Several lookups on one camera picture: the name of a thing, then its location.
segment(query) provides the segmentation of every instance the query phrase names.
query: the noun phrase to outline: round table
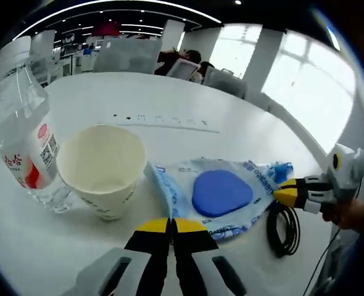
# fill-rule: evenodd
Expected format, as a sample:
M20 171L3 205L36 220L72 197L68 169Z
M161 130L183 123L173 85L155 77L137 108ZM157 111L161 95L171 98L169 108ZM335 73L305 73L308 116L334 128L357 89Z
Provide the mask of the round table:
M307 148L283 122L206 86L139 73L88 73L61 78L46 90L61 141L98 123L138 115L176 117L206 121L213 131L127 126L146 143L149 161L175 163L202 156L258 164L284 161L293 163L296 177L320 172ZM320 215L297 213L302 235L293 256L273 256L266 214L248 232L219 242L245 266L242 276L248 280L249 295L302 295L329 242L331 225ZM85 266L111 248L123 248L137 226L161 216L159 198L144 176L119 221L102 221L78 198L68 212L53 214L25 193L0 158L0 271L20 295L61 294L74 285ZM163 295L182 295L175 257L169 256L168 262Z

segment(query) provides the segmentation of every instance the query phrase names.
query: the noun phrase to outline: human hand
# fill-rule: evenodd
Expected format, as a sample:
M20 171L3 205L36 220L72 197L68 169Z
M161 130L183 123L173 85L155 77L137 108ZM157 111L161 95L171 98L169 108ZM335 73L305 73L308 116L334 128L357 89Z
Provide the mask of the human hand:
M364 227L364 203L357 199L338 203L334 208L323 214L325 221L332 221L340 229L353 229L361 232Z

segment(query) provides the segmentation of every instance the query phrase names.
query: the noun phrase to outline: qr code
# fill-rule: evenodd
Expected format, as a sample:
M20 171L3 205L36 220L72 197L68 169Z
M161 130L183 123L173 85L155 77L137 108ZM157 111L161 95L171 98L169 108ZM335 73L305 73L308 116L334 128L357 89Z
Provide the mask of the qr code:
M49 146L51 146L53 153L55 153L57 150L57 143L56 139L54 138L54 134L52 134L51 139L49 140Z
M49 169L52 166L53 155L48 145L46 145L45 149L42 151L41 158L45 163L46 168Z

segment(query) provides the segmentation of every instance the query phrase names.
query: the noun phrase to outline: black cable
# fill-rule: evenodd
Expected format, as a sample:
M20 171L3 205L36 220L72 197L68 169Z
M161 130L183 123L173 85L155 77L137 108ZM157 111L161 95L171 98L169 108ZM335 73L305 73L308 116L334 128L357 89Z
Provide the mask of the black cable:
M281 242L276 224L278 216L281 215L285 221L285 240ZM300 244L300 222L296 211L281 202L273 202L268 207L267 217L267 239L274 254L281 258L285 255L293 255Z
M357 188L357 192L356 192L356 195L355 195L355 199L357 199L357 197L359 196L360 188L361 188L361 186L362 186L362 180L363 180L363 178L362 178L362 179L360 179L359 187ZM334 240L336 239L336 237L337 237L337 235L339 234L339 232L340 232L340 229L338 229L338 230L337 230L337 232L335 233L335 235L333 236L333 238L330 240L330 242L329 242L329 244L328 244L327 248L325 248L325 250L323 251L323 253L322 253L321 257L319 258L318 263L316 264L316 267L315 267L315 269L313 270L313 273L312 273L312 275L311 275L311 278L310 278L310 280L309 280L309 282L308 282L308 285L307 285L307 287L306 287L306 288L305 288L305 290L304 290L304 294L303 294L303 296L305 296L305 293L307 293L307 290L308 290L308 288L309 288L309 286L310 286L310 284L311 284L311 282L312 282L313 276L315 275L316 270L318 269L318 266L319 266L319 264L320 264L320 261L322 261L323 256L326 254L327 250L330 248L331 244L334 242Z

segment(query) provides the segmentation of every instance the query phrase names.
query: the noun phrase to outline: paper cup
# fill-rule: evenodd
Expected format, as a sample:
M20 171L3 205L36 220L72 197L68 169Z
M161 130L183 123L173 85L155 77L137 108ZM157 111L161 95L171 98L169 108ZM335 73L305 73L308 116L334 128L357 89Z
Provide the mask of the paper cup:
M106 220L122 217L146 166L144 143L126 129L92 126L61 145L59 174Z

